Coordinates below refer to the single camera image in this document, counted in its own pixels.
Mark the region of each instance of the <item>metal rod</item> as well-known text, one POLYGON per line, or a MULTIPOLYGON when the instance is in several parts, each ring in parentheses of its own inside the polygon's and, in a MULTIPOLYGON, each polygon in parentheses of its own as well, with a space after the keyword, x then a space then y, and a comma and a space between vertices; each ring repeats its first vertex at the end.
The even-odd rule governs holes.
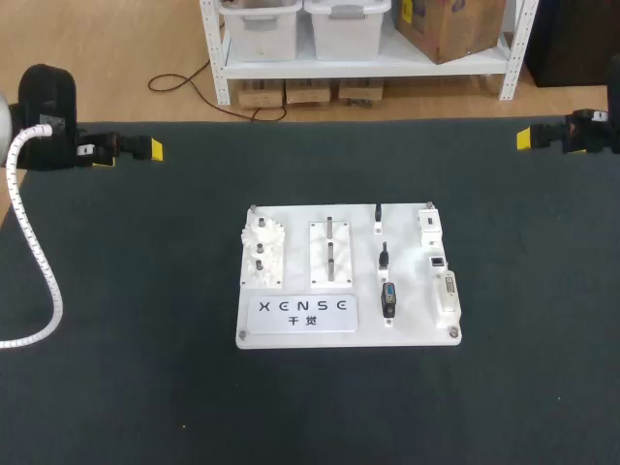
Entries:
POLYGON ((327 261, 327 279, 329 280, 329 282, 333 282, 333 259, 329 259, 327 261))

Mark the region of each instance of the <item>shelf leg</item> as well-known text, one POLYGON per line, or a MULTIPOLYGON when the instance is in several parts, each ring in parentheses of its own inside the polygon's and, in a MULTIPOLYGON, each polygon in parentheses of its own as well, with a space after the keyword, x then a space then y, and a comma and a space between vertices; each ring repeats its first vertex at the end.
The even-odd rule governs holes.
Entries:
POLYGON ((222 75, 224 66, 226 65, 226 56, 224 56, 222 38, 220 36, 220 16, 215 9, 215 0, 200 1, 202 24, 204 25, 206 46, 208 47, 209 58, 211 59, 211 72, 213 73, 217 103, 218 105, 230 105, 231 96, 229 94, 229 84, 222 75))
POLYGON ((532 23, 536 16, 536 9, 539 6, 539 0, 523 0, 519 21, 516 24, 514 38, 512 39, 511 54, 509 56, 508 67, 504 75, 504 83, 502 84, 502 92, 500 100, 512 100, 514 91, 519 81, 521 67, 523 66, 523 58, 525 57, 525 49, 530 40, 532 32, 532 23))

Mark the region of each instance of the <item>black cable connector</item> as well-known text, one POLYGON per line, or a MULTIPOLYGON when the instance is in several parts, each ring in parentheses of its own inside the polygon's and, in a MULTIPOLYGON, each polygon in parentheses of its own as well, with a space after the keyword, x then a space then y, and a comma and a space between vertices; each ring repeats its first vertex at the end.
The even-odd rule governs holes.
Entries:
POLYGON ((387 269, 389 265, 388 243, 384 242, 384 250, 379 254, 379 268, 387 269))

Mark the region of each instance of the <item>white test board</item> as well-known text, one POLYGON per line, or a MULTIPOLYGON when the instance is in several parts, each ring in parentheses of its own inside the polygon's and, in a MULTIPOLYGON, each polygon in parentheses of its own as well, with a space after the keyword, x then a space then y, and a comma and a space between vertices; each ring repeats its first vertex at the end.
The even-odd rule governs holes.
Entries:
MULTIPOLYGON (((458 320, 448 327, 440 327, 438 323, 437 309, 441 305, 438 283, 444 276, 441 272, 448 272, 449 266, 441 239, 426 240, 422 246, 419 221, 420 217, 426 221, 427 204, 384 203, 381 234, 375 233, 375 206, 259 206, 254 212, 248 210, 247 225, 258 217, 282 225, 284 258, 278 286, 257 289, 245 281, 248 271, 243 266, 251 263, 253 257, 250 248, 244 247, 236 328, 236 344, 240 349, 460 343, 458 320), (341 283, 343 277, 345 281, 351 278, 348 285, 322 287, 321 282, 319 286, 317 282, 312 283, 312 277, 318 274, 316 269, 311 269, 311 261, 316 261, 311 260, 311 243, 316 242, 315 230, 311 229, 322 228, 327 217, 333 219, 334 225, 344 225, 348 230, 351 269, 344 269, 346 265, 340 263, 336 272, 341 283), (389 252, 388 280, 394 284, 397 298, 390 325, 386 325, 381 302, 381 277, 385 274, 379 271, 379 254, 383 242, 387 243, 389 252), (438 257, 444 259, 444 265, 435 267, 430 259, 438 257)), ((441 237, 441 224, 435 226, 440 228, 441 237)), ((460 318, 458 294, 454 306, 460 318)))

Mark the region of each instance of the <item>xense logo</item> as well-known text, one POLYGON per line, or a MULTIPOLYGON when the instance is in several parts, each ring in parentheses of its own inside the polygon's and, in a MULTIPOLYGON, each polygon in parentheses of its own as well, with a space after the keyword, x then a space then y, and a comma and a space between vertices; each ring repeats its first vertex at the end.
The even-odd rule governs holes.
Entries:
POLYGON ((247 329, 255 334, 357 330, 354 295, 257 295, 248 302, 247 329))
MULTIPOLYGON (((273 303, 272 301, 267 301, 267 302, 259 302, 259 304, 261 305, 261 308, 259 309, 259 312, 262 312, 263 310, 268 312, 269 311, 269 305, 273 303)), ((327 304, 326 300, 319 300, 317 303, 317 307, 313 308, 312 310, 318 310, 321 312, 324 312, 325 310, 329 310, 329 305, 327 304)), ((278 304, 278 308, 280 310, 282 310, 283 312, 288 312, 291 310, 291 306, 290 306, 291 302, 289 300, 283 300, 278 304)), ((310 310, 310 301, 309 300, 298 300, 296 302, 296 307, 297 307, 297 311, 300 310, 310 310)), ((336 308, 338 310, 347 310, 347 300, 338 300, 336 302, 336 308)))

